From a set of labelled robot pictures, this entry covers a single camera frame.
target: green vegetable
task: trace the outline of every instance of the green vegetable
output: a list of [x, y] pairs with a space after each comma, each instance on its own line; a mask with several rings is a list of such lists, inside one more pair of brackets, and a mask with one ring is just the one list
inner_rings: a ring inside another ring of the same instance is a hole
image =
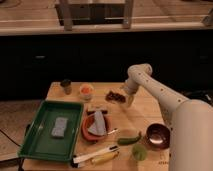
[[147, 150], [146, 147], [144, 147], [141, 144], [135, 144], [132, 147], [132, 155], [133, 157], [138, 160], [138, 161], [142, 161], [146, 159], [147, 156]]
[[138, 142], [141, 139], [142, 135], [141, 135], [141, 131], [138, 133], [137, 137], [134, 138], [119, 138], [117, 143], [119, 145], [129, 145], [129, 144], [134, 144], [136, 142]]

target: yellow banana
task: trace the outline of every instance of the yellow banana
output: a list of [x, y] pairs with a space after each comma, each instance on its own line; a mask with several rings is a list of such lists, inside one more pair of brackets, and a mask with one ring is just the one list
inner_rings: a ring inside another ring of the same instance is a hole
[[100, 164], [100, 163], [104, 163], [107, 162], [113, 158], [115, 158], [116, 156], [118, 156], [119, 152], [118, 151], [113, 151], [113, 152], [109, 152], [103, 155], [98, 155], [94, 158], [92, 158], [92, 164]]

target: dark cabinet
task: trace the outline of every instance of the dark cabinet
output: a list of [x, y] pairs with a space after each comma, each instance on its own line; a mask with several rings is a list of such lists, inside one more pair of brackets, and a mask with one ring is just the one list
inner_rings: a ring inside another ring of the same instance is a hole
[[45, 98], [52, 81], [124, 81], [150, 63], [176, 90], [212, 89], [213, 31], [8, 36], [0, 38], [0, 98]]

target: brown bowl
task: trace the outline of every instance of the brown bowl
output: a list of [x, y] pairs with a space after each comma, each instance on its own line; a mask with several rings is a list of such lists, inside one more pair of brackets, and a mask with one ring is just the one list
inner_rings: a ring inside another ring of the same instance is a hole
[[[110, 121], [109, 118], [107, 116], [104, 115], [104, 121], [105, 121], [105, 125], [106, 125], [106, 130], [107, 132], [110, 130]], [[94, 114], [87, 116], [81, 125], [81, 131], [83, 134], [83, 137], [87, 140], [87, 141], [99, 141], [104, 139], [106, 136], [97, 136], [97, 135], [93, 135], [91, 133], [88, 132], [88, 128], [94, 123]]]
[[159, 123], [151, 124], [146, 130], [146, 139], [149, 145], [156, 150], [169, 148], [170, 131]]

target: red item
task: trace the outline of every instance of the red item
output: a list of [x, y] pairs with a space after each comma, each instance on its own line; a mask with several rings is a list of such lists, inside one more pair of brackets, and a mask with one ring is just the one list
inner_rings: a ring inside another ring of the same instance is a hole
[[[107, 116], [104, 116], [105, 124], [106, 124], [106, 130], [107, 132], [110, 130], [110, 121]], [[88, 132], [88, 128], [94, 123], [94, 114], [87, 116], [84, 118], [82, 125], [81, 125], [81, 131], [83, 137], [87, 141], [99, 141], [104, 139], [106, 136], [96, 136]]]

